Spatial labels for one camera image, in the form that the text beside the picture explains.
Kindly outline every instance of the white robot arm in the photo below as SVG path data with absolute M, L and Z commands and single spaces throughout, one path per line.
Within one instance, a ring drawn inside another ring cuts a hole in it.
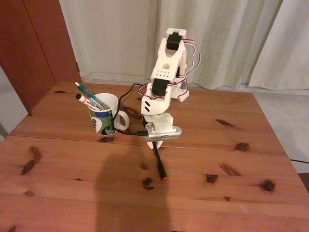
M 159 148 L 163 140 L 177 138 L 182 130 L 173 126 L 173 117 L 165 113 L 171 99 L 183 102 L 189 91 L 185 82 L 187 51 L 183 39 L 186 30 L 169 28 L 167 38 L 163 38 L 158 51 L 158 59 L 151 74 L 151 82 L 141 100 L 143 125 L 148 131 L 147 144 Z

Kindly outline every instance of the pen holder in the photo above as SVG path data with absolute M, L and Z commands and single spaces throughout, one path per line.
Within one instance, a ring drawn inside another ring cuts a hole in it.
M 114 134 L 115 131 L 113 130 L 112 126 L 112 118 L 113 115 L 116 114 L 118 108 L 118 98 L 110 93 L 99 93 L 96 94 L 96 97 L 102 100 L 110 108 L 107 110 L 100 111 L 100 110 L 93 110 L 90 107 L 88 107 L 93 128 L 95 129 L 96 133 L 100 135 Z M 120 117 L 124 119 L 125 125 L 122 125 L 120 123 Z M 119 111 L 114 121 L 114 126 L 119 130 L 125 131 L 129 127 L 129 122 L 130 121 L 128 115 L 123 111 Z

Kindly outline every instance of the white mug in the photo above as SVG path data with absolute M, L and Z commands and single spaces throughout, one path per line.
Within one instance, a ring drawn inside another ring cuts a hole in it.
M 99 93 L 96 94 L 96 97 L 107 104 L 110 108 L 100 111 L 88 107 L 92 125 L 96 133 L 100 135 L 114 134 L 116 131 L 113 130 L 112 118 L 116 114 L 118 108 L 118 98 L 110 93 Z M 120 117 L 124 119 L 125 125 L 120 123 Z M 114 120 L 114 126 L 119 130 L 125 131 L 128 129 L 129 124 L 130 121 L 128 115 L 125 112 L 119 110 L 118 115 Z

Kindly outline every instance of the table surface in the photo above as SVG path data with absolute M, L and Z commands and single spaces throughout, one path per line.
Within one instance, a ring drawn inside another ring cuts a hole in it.
M 136 88 L 122 105 L 131 131 L 142 130 Z M 78 92 L 58 83 L 1 143 L 0 231 L 309 230 L 309 195 L 253 94 L 172 100 L 183 134 L 159 149 L 161 181 L 144 139 L 97 135 Z

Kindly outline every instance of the wooden door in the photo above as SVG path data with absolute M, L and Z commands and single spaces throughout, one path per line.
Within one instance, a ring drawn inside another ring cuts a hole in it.
M 58 0 L 0 0 L 0 66 L 27 111 L 58 81 L 80 81 Z

